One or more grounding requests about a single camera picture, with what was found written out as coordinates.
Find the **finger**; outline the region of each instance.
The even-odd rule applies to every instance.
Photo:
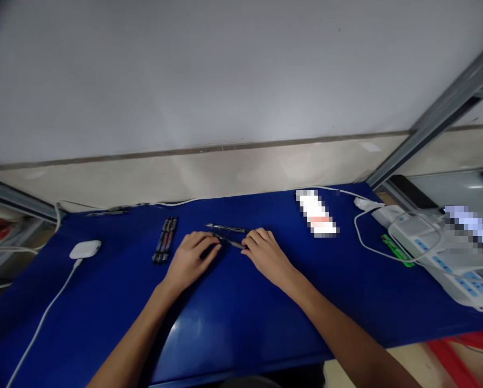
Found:
[[[243,250],[243,251],[241,251],[241,254],[247,256],[249,259],[254,261],[254,254],[251,251]]]
[[[256,231],[250,231],[247,237],[251,237],[254,240],[254,242],[258,245],[263,244],[264,242],[264,239],[262,239],[259,233]]]
[[[213,261],[213,259],[216,257],[218,254],[218,251],[220,250],[222,246],[218,244],[216,247],[214,247],[211,252],[207,255],[207,257],[202,261],[202,266],[207,268],[209,267],[209,264]]]
[[[193,232],[189,238],[189,245],[193,248],[206,237],[212,237],[209,232]]]
[[[216,237],[206,237],[193,248],[193,252],[200,256],[211,244],[220,244],[220,241]]]
[[[258,232],[258,234],[261,236],[261,238],[264,239],[265,241],[270,241],[270,237],[268,236],[268,232],[265,229],[257,228],[256,232]]]
[[[275,237],[274,237],[274,233],[272,233],[271,231],[267,231],[267,233],[268,233],[268,236],[270,237],[270,239],[271,239],[273,242],[277,243],[277,241],[275,240]]]
[[[242,245],[245,245],[248,247],[250,250],[254,250],[258,248],[258,245],[254,242],[254,240],[251,237],[246,237],[242,240],[241,242]]]

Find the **white wall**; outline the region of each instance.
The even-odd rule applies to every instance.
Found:
[[[10,0],[0,164],[407,129],[483,0]]]

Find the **hand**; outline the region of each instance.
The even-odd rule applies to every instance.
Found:
[[[204,260],[201,260],[200,255],[211,244],[217,244],[217,246],[209,252]],[[204,273],[221,247],[220,241],[211,233],[186,234],[173,256],[164,282],[170,287],[176,287],[179,292],[184,291]]]
[[[248,256],[256,268],[279,288],[284,289],[297,273],[271,231],[263,228],[252,230],[241,244],[248,248],[241,254]]]

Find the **right hand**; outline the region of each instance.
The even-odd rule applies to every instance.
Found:
[[[276,286],[283,289],[292,281],[297,270],[285,256],[271,231],[263,228],[252,230],[241,244],[248,248],[241,254],[248,256],[258,271]]]

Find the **bundle of pens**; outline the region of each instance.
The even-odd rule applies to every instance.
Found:
[[[178,217],[168,217],[162,227],[161,236],[157,244],[157,249],[154,255],[151,257],[153,264],[163,265],[168,262],[170,257],[171,241],[177,228]]]

